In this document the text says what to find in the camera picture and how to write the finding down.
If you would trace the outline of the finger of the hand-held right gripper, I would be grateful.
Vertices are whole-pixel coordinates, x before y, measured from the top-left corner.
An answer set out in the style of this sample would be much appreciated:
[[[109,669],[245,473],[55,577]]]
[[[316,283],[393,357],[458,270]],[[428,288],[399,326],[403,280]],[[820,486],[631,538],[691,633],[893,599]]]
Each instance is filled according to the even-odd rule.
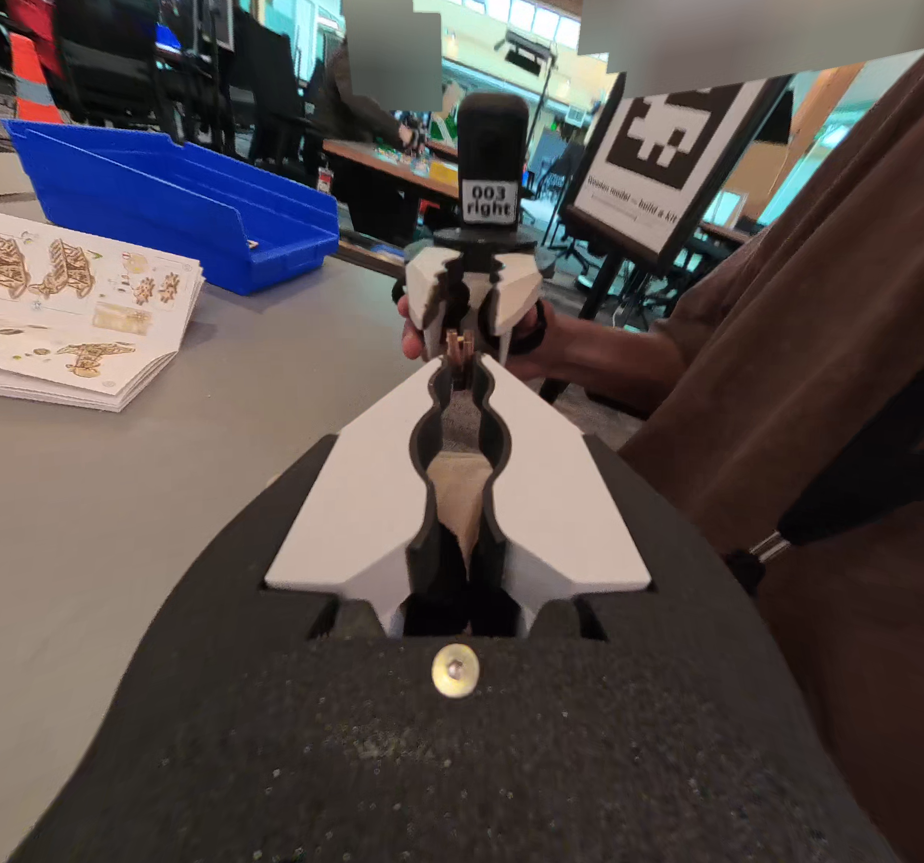
[[[507,362],[514,328],[539,298],[542,276],[534,254],[495,254],[489,289],[476,314],[476,345],[497,362]]]
[[[406,264],[406,335],[415,338],[422,361],[437,359],[445,349],[452,264],[454,251],[445,247],[425,247]]]

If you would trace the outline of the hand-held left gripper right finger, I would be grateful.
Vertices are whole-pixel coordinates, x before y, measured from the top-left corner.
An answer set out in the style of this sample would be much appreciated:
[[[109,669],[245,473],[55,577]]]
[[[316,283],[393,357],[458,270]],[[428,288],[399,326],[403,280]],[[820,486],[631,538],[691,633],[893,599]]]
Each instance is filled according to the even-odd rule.
[[[491,357],[472,364],[479,444],[491,463],[471,568],[518,609],[527,634],[550,602],[646,591],[652,576],[591,438]]]

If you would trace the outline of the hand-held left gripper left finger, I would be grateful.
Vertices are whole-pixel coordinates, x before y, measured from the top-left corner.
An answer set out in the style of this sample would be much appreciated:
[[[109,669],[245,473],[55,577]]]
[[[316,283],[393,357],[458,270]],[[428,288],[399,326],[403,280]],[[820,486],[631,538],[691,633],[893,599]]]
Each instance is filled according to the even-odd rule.
[[[428,494],[410,443],[433,409],[441,367],[426,363],[339,432],[264,577],[267,588],[368,602],[386,634],[400,634],[411,592],[407,548]]]

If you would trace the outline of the small wooden model part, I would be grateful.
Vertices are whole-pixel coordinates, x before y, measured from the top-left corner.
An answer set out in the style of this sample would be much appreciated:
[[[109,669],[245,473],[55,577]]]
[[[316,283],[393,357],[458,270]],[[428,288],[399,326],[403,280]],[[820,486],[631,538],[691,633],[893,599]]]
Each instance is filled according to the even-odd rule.
[[[476,339],[471,329],[448,328],[445,332],[445,359],[452,371],[454,391],[468,391],[472,384]]]

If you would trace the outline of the person's right forearm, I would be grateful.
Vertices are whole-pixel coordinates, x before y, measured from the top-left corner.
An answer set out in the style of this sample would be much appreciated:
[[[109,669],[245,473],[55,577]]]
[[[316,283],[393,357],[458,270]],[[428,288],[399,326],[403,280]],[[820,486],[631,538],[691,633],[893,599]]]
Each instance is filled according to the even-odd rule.
[[[687,371],[676,344],[660,333],[635,333],[568,318],[562,324],[557,377],[646,419]]]

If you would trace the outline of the grey desk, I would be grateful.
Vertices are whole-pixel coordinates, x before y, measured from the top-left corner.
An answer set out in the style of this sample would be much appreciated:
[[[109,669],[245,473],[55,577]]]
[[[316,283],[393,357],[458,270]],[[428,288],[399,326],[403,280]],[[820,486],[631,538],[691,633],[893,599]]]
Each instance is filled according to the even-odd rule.
[[[123,412],[2,399],[2,860],[201,551],[413,371],[391,283],[331,257],[249,297],[207,285],[177,357]]]

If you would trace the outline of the person's right hand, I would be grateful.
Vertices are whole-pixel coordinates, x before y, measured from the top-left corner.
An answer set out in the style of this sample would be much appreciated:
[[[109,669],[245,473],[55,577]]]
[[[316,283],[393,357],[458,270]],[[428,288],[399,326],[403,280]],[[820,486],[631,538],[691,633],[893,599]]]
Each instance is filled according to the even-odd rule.
[[[414,326],[410,318],[408,297],[402,295],[396,304],[403,319],[400,343],[404,356],[410,361],[426,361],[428,357],[424,338],[422,331]],[[552,369],[560,361],[564,337],[565,332],[552,304],[544,299],[537,300],[534,308],[514,328],[505,368],[524,382],[552,377]],[[513,352],[513,349],[524,347],[529,352]]]

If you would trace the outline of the black tripod light stand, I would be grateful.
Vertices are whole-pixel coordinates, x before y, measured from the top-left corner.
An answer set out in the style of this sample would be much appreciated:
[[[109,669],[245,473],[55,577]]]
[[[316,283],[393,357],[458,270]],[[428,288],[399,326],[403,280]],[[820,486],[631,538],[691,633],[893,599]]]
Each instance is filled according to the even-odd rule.
[[[558,56],[551,45],[546,45],[537,39],[528,38],[509,28],[505,31],[503,38],[492,47],[492,50],[494,52],[503,50],[503,59],[506,62],[542,79],[538,104],[535,107],[526,135],[526,145],[529,145],[540,113],[548,99],[548,89],[552,73],[557,66]]]

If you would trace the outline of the wooden background table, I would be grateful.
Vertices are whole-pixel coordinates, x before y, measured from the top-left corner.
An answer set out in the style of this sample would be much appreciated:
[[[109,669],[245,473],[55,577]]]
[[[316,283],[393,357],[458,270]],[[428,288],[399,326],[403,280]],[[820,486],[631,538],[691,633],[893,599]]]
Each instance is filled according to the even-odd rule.
[[[432,157],[404,157],[384,152],[365,142],[325,139],[322,149],[342,161],[373,170],[396,180],[398,186],[417,191],[421,199],[457,202],[459,181],[457,166]]]

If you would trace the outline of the person's tan pants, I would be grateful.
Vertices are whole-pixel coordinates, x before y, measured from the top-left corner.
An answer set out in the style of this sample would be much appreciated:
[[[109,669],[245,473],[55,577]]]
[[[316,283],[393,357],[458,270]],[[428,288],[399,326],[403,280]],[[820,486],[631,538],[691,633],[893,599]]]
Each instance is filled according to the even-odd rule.
[[[476,451],[443,451],[427,469],[437,517],[458,543],[466,569],[478,544],[483,493],[492,474],[489,460]]]

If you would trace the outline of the framed sign on stand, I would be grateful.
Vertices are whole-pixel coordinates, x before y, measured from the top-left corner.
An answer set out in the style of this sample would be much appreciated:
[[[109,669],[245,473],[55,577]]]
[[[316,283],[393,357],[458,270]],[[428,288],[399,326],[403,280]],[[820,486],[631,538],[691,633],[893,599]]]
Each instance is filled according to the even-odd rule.
[[[593,321],[617,274],[620,322],[650,278],[667,279],[722,185],[789,92],[792,75],[629,97],[618,78],[556,209],[565,233],[603,257],[578,319]]]

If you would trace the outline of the blue plastic bin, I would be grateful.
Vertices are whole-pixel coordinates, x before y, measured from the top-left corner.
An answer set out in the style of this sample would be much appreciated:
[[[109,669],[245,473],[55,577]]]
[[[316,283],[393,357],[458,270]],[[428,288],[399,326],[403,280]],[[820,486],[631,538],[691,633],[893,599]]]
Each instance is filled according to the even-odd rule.
[[[289,178],[163,133],[4,125],[52,223],[191,258],[227,292],[263,292],[338,251],[336,200]]]

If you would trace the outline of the person's brown shirt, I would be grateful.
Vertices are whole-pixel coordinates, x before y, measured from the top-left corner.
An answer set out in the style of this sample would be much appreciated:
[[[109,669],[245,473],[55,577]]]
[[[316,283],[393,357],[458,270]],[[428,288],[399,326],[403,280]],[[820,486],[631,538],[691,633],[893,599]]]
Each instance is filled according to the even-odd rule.
[[[659,335],[686,370],[621,457],[721,555],[771,534],[922,372],[923,69]],[[922,503],[770,561],[757,607],[860,805],[922,861]]]

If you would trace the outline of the black badge reel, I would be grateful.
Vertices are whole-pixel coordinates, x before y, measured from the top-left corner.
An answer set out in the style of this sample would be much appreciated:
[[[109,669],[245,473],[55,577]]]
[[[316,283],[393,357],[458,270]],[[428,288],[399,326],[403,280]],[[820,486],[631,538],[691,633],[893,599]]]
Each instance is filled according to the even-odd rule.
[[[921,501],[922,435],[922,376],[918,376],[803,489],[771,534],[724,557],[747,594],[756,594],[768,562],[782,552],[848,533]]]

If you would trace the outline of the white instruction booklet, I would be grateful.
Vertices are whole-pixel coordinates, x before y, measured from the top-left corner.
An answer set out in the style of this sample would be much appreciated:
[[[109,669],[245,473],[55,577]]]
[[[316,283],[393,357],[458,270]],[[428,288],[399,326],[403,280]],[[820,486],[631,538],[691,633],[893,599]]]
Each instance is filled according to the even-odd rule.
[[[194,260],[1,216],[1,395],[124,410],[179,352]]]

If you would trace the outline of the black office chair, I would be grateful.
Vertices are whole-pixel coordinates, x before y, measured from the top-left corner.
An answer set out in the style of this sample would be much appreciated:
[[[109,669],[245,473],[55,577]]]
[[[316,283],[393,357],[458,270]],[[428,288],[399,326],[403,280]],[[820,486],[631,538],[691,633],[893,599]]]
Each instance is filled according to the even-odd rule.
[[[53,29],[71,117],[158,129],[179,141],[157,67],[159,0],[54,0]]]

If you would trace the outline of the orange traffic cone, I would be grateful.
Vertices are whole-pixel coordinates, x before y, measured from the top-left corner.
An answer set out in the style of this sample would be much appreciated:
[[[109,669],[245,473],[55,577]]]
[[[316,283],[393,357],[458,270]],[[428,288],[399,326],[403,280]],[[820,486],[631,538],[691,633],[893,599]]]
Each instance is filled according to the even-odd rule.
[[[16,84],[17,118],[63,125],[64,117],[53,101],[32,41],[12,31],[9,38]]]

